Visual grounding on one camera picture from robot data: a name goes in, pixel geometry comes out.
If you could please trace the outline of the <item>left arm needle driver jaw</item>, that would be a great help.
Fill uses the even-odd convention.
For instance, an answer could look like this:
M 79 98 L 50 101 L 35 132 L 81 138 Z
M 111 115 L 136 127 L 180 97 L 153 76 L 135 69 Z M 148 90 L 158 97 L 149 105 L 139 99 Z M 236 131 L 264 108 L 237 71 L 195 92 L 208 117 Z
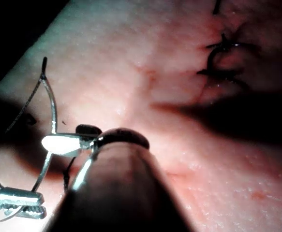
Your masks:
M 0 189 L 0 205 L 37 206 L 42 205 L 44 202 L 43 195 L 38 192 L 10 187 Z
M 6 204 L 3 206 L 3 211 L 6 216 L 11 215 L 17 211 L 17 205 Z M 46 208 L 42 205 L 38 206 L 23 206 L 15 217 L 29 218 L 29 219 L 43 219 L 46 217 Z

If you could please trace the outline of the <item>right arm needle driver jaw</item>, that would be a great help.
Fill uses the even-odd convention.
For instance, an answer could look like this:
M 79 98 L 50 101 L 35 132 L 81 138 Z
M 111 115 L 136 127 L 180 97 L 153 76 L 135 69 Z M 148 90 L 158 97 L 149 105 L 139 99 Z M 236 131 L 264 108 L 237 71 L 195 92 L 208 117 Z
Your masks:
M 81 148 L 80 138 L 76 135 L 50 134 L 41 143 L 48 152 L 60 156 L 77 156 L 77 151 Z
M 80 124 L 76 127 L 75 132 L 78 134 L 95 134 L 98 136 L 102 133 L 102 130 L 94 125 Z

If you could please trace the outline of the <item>right arm needle driver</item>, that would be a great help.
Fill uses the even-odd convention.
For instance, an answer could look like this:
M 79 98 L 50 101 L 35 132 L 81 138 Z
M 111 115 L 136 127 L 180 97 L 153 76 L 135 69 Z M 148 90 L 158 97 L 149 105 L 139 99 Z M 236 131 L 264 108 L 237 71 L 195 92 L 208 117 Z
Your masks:
M 100 135 L 95 134 L 80 134 L 83 138 L 93 135 L 93 139 L 89 139 L 90 142 L 93 140 L 94 147 L 100 148 L 106 144 L 116 142 L 127 142 L 132 144 L 140 145 L 146 149 L 149 149 L 149 141 L 145 136 L 128 128 L 114 128 L 102 132 Z

